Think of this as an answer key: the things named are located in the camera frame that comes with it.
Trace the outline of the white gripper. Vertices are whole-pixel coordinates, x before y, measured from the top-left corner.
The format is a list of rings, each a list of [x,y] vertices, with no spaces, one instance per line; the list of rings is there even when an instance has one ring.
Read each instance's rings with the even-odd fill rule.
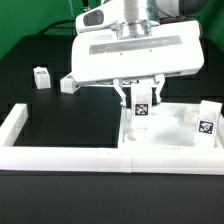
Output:
[[[79,34],[72,45],[71,73],[80,85],[113,81],[113,87],[126,106],[122,80],[154,76],[157,103],[165,76],[197,73],[204,64],[196,21],[163,24],[149,37],[119,40],[110,29]]]

